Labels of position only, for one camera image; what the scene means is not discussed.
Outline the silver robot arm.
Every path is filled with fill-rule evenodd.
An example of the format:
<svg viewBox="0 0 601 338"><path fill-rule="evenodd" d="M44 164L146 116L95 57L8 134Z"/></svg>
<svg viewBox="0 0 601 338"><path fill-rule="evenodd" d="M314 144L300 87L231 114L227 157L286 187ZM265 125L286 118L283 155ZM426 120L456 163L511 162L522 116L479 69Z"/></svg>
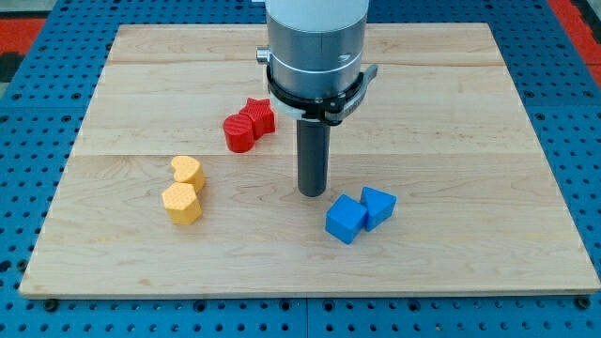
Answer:
<svg viewBox="0 0 601 338"><path fill-rule="evenodd" d="M331 98L358 78L368 0L266 0L268 45L257 61L300 98Z"/></svg>

